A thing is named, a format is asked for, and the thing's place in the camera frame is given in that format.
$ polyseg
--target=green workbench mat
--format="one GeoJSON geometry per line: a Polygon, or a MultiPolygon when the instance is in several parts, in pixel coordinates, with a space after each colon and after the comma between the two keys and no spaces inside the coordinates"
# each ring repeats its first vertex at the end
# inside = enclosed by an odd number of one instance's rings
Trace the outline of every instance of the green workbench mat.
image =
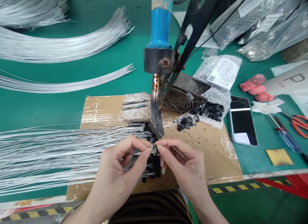
{"type": "MultiPolygon", "coordinates": [[[[152,76],[143,70],[143,49],[150,42],[151,33],[151,0],[69,0],[68,18],[72,21],[53,26],[26,31],[24,34],[38,37],[66,38],[90,33],[104,26],[114,11],[125,5],[128,18],[135,28],[107,50],[82,60],[58,64],[26,64],[0,59],[0,68],[19,77],[47,83],[65,83],[82,81],[108,74],[131,63],[136,70],[128,75],[94,88],[59,94],[34,94],[0,89],[0,131],[35,127],[41,125],[78,124],[81,121],[83,105],[87,96],[123,95],[136,92],[151,91],[152,76]]],[[[169,42],[174,45],[180,27],[174,17],[171,19],[169,42]]],[[[236,53],[236,45],[228,46],[219,54],[236,53]]],[[[203,48],[198,50],[186,64],[184,73],[193,75],[202,63],[203,48]]],[[[268,60],[252,63],[242,57],[236,82],[231,89],[232,95],[253,97],[241,92],[238,85],[257,73],[273,77],[270,68],[285,62],[280,54],[275,54],[268,60]]],[[[289,96],[279,96],[285,103],[280,107],[287,114],[301,114],[297,105],[289,96]]],[[[297,153],[290,151],[274,131],[272,122],[265,115],[253,113],[256,126],[258,147],[234,144],[236,154],[244,174],[263,173],[280,170],[307,168],[297,153]],[[293,166],[273,166],[265,149],[285,148],[294,162],[293,166]]],[[[285,118],[282,122],[289,129],[304,151],[307,140],[298,136],[285,118]]],[[[42,190],[6,197],[0,197],[0,202],[16,201],[31,198],[64,195],[66,187],[42,190]]]]}

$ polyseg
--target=qr code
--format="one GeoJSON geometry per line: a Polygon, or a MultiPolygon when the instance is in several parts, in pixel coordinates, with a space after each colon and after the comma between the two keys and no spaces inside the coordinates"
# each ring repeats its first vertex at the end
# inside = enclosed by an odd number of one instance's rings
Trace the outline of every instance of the qr code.
{"type": "Polygon", "coordinates": [[[213,81],[216,78],[216,76],[210,76],[208,81],[213,81]]]}

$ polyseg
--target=yellow sponge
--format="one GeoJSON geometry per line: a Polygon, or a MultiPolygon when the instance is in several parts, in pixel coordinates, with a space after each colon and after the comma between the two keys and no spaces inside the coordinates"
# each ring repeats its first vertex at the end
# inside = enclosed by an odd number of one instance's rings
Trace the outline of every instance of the yellow sponge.
{"type": "Polygon", "coordinates": [[[294,165],[285,149],[265,150],[273,165],[294,165]]]}

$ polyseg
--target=phone screen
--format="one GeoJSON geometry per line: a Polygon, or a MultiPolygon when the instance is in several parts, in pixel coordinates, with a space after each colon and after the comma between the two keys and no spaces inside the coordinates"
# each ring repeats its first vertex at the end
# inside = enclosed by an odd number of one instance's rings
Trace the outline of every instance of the phone screen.
{"type": "Polygon", "coordinates": [[[257,146],[257,136],[254,129],[249,100],[231,96],[231,117],[234,131],[234,141],[237,143],[257,146]]]}

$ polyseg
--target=white tag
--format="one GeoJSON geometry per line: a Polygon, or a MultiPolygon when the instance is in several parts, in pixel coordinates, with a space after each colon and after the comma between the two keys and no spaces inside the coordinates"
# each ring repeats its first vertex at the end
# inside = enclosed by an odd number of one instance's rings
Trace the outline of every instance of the white tag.
{"type": "Polygon", "coordinates": [[[257,30],[257,33],[259,32],[267,32],[271,27],[276,23],[277,19],[281,14],[274,14],[274,15],[268,15],[265,20],[263,21],[262,25],[257,30]]]}
{"type": "Polygon", "coordinates": [[[238,8],[238,13],[240,14],[240,17],[244,17],[246,14],[251,12],[264,1],[265,0],[245,0],[245,2],[243,2],[243,4],[238,8]]]}
{"type": "Polygon", "coordinates": [[[240,67],[232,60],[222,57],[207,78],[207,81],[230,90],[239,69],[240,67]]]}

